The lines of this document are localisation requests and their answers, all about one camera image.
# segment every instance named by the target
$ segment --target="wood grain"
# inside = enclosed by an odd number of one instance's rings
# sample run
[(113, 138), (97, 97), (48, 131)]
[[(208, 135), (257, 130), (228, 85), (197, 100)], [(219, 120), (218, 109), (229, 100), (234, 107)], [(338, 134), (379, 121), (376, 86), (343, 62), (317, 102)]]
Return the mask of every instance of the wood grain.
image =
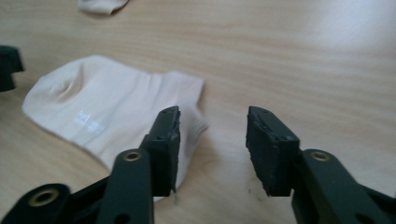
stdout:
[(302, 140), (337, 156), (368, 187), (396, 186), (393, 1), (134, 0), (119, 13), (75, 1), (2, 0), (0, 45), (21, 50), (18, 88), (0, 93), (0, 217), (28, 190), (73, 191), (108, 175), (81, 149), (21, 112), (53, 69), (102, 54), (148, 72), (205, 79), (210, 128), (177, 196), (156, 223), (295, 223), (289, 198), (267, 198), (245, 148), (249, 105), (276, 113)]

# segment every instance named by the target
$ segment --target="wooden table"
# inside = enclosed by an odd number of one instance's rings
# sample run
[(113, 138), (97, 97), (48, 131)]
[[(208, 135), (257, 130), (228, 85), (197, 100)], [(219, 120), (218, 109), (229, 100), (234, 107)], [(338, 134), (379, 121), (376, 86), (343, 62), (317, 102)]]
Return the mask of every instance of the wooden table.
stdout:
[(0, 93), (0, 217), (25, 192), (76, 191), (108, 175), (85, 151), (21, 112), (38, 79), (101, 54), (150, 73), (205, 79), (210, 128), (188, 175), (155, 204), (156, 223), (295, 223), (290, 198), (268, 198), (245, 148), (250, 105), (337, 156), (363, 185), (396, 187), (396, 4), (393, 1), (134, 0), (113, 16), (77, 1), (2, 0), (0, 45), (26, 71)]

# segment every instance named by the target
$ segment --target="screw hole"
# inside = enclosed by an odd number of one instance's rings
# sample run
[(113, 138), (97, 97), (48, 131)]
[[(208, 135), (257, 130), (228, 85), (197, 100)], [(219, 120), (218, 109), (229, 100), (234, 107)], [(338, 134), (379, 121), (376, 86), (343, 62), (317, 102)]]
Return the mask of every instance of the screw hole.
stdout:
[(311, 157), (317, 161), (329, 161), (330, 157), (324, 152), (314, 151), (311, 153)]
[(59, 196), (57, 189), (43, 189), (29, 200), (29, 205), (32, 207), (40, 207), (53, 202)]
[(366, 215), (363, 215), (363, 214), (356, 214), (355, 218), (360, 223), (363, 223), (363, 224), (375, 224), (375, 222), (370, 217), (367, 217)]
[(119, 214), (114, 218), (114, 223), (115, 224), (125, 224), (128, 223), (131, 218), (129, 217), (128, 214)]
[(137, 161), (142, 157), (142, 155), (138, 152), (130, 152), (124, 156), (126, 161)]

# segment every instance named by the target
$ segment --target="printed logo on sock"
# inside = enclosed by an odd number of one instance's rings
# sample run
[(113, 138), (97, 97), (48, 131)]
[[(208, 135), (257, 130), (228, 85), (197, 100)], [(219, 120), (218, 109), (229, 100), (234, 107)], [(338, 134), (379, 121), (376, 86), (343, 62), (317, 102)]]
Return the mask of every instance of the printed logo on sock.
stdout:
[(90, 133), (101, 133), (105, 127), (99, 122), (91, 118), (91, 114), (85, 113), (83, 110), (78, 111), (75, 122), (86, 128)]

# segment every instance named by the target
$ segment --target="sock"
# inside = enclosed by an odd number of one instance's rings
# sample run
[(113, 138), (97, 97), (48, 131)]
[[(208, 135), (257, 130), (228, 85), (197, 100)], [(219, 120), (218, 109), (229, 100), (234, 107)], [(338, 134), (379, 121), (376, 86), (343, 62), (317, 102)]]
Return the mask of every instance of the sock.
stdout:
[(128, 0), (78, 0), (78, 8), (87, 12), (110, 15), (127, 3)]
[(177, 187), (207, 123), (197, 107), (204, 81), (179, 72), (150, 75), (91, 56), (43, 76), (22, 110), (49, 132), (90, 152), (109, 170), (123, 150), (138, 148), (161, 110), (178, 105)]

